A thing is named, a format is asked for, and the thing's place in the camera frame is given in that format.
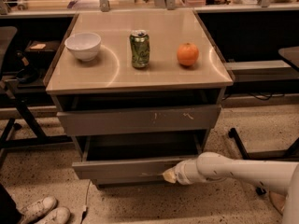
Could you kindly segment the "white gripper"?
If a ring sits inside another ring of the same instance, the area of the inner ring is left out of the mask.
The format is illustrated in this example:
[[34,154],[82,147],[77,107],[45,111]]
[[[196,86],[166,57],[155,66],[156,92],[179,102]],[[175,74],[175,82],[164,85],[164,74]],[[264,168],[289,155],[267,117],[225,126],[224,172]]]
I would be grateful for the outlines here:
[[172,184],[176,182],[179,182],[181,185],[198,183],[199,177],[196,159],[181,161],[175,168],[170,168],[163,172],[164,180]]

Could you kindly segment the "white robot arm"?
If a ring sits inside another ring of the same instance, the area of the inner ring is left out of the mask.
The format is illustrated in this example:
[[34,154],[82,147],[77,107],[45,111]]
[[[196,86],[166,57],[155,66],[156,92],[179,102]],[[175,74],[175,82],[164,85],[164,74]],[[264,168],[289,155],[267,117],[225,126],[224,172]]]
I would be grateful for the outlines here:
[[299,224],[299,163],[297,161],[234,160],[214,152],[181,161],[163,172],[169,183],[212,183],[233,178],[283,195],[282,224]]

